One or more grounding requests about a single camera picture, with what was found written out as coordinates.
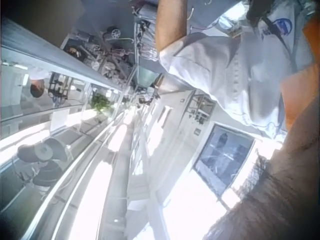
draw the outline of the sleeve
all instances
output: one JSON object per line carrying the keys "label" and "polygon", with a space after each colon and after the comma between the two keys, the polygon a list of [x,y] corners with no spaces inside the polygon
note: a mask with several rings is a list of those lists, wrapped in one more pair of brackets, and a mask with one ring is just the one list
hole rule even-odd
{"label": "sleeve", "polygon": [[225,79],[234,43],[230,37],[193,33],[162,50],[159,60],[169,74],[212,96]]}

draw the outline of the blue logo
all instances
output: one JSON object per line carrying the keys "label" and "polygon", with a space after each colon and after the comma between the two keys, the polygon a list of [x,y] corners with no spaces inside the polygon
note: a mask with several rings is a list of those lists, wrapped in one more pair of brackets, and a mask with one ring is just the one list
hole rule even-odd
{"label": "blue logo", "polygon": [[[288,36],[292,31],[292,22],[287,18],[279,18],[273,22],[273,25],[275,25],[279,30],[282,36]],[[262,30],[261,36],[262,39],[264,36],[271,35],[269,28],[265,28]]]}

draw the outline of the person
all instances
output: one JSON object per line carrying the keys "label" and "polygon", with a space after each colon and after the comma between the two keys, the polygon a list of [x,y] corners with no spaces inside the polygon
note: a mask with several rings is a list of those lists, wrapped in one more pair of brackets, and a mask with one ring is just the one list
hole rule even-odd
{"label": "person", "polygon": [[[203,66],[208,67],[214,61],[214,70],[217,70],[221,65],[218,65],[218,60],[212,59],[214,56],[210,55],[214,52],[214,46],[204,40],[208,40],[208,37],[202,36],[203,38],[200,40],[196,39],[191,44],[186,44],[188,40],[185,33],[180,31],[180,28],[183,29],[186,26],[184,24],[186,3],[186,0],[170,1],[170,3],[166,0],[160,0],[157,19],[157,47],[160,50],[162,64],[167,64],[166,69],[188,81],[194,80],[193,86],[196,87],[203,84],[201,78],[206,76],[202,74]],[[315,45],[311,46],[312,49],[317,51],[313,52],[317,59],[316,63],[308,65],[301,71],[292,71],[293,74],[288,76],[286,76],[287,74],[280,74],[282,79],[279,80],[278,78],[278,81],[283,81],[279,84],[277,90],[283,97],[285,122],[288,130],[282,148],[269,161],[265,162],[263,160],[262,164],[258,165],[257,171],[259,174],[247,185],[247,194],[233,209],[212,225],[203,240],[319,239],[320,24],[318,19],[319,15],[312,20],[313,27],[306,26],[308,28],[307,32],[312,33],[312,37],[317,39],[312,41]],[[166,25],[169,28],[167,35],[163,35],[164,29],[161,26],[165,21],[171,23],[171,25]],[[225,47],[223,42],[219,44],[221,49]],[[221,51],[217,52],[216,58],[221,56],[219,53]],[[190,68],[190,66],[194,67],[196,64],[199,64],[200,70]],[[274,68],[265,68],[263,74],[273,70]],[[222,99],[221,105],[228,112],[228,101],[223,101],[228,100],[228,86],[221,85],[221,82],[220,84],[209,85],[209,82],[213,80],[216,79],[207,79],[207,82],[205,82],[207,85],[202,85],[204,86],[203,89],[208,94],[220,91],[226,95],[225,98],[219,95],[219,99]],[[262,90],[260,93],[263,93],[267,98],[270,88]],[[250,100],[252,93],[246,91],[246,94],[248,100]],[[241,101],[235,102],[238,107],[243,107],[243,103]]]}
{"label": "person", "polygon": [[28,67],[29,79],[31,81],[30,93],[34,98],[40,98],[45,92],[44,79],[51,76],[51,72],[39,67]]}
{"label": "person", "polygon": [[272,139],[284,139],[281,84],[314,63],[299,3],[280,1],[256,28],[242,23],[242,33],[235,38],[187,35],[187,3],[159,1],[155,43],[162,66],[208,94],[233,119]]}

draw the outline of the green plant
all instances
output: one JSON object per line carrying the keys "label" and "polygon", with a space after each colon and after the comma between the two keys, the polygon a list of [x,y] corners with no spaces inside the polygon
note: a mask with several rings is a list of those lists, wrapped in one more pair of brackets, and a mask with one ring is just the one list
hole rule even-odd
{"label": "green plant", "polygon": [[111,102],[107,99],[106,96],[96,93],[92,96],[91,107],[98,113],[102,113],[102,111],[111,107]]}

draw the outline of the white wall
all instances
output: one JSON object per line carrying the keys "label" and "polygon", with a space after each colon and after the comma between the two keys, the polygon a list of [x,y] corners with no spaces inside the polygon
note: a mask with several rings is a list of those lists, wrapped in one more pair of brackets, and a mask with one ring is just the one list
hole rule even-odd
{"label": "white wall", "polygon": [[[148,222],[153,228],[156,240],[168,239],[168,236],[164,235],[163,232],[166,226],[165,224],[163,225],[162,205],[180,176],[192,168],[215,124],[245,132],[254,137],[259,134],[253,127],[244,126],[233,120],[218,105],[215,106],[210,120],[203,125],[200,125],[193,118],[189,118],[188,113],[182,118],[190,93],[191,91],[185,91],[162,95],[161,99],[156,102],[157,105],[148,128],[145,132],[143,130],[140,131],[140,149],[136,158],[141,154],[143,155],[143,160],[146,164],[143,170],[147,178],[149,196],[155,196],[155,198],[151,199],[149,197],[149,199],[145,199],[147,200],[146,213],[144,210],[130,213],[130,219],[127,221],[126,226],[128,240],[133,239],[132,237],[135,237],[135,234],[139,233]],[[149,136],[149,134],[153,125],[159,119],[164,106],[171,107],[172,110],[163,127],[161,141],[153,155],[149,156],[148,150],[146,150],[146,142],[149,137],[155,137]],[[201,130],[199,136],[194,134],[196,128]],[[137,223],[143,222],[143,224],[133,224],[132,219]]]}

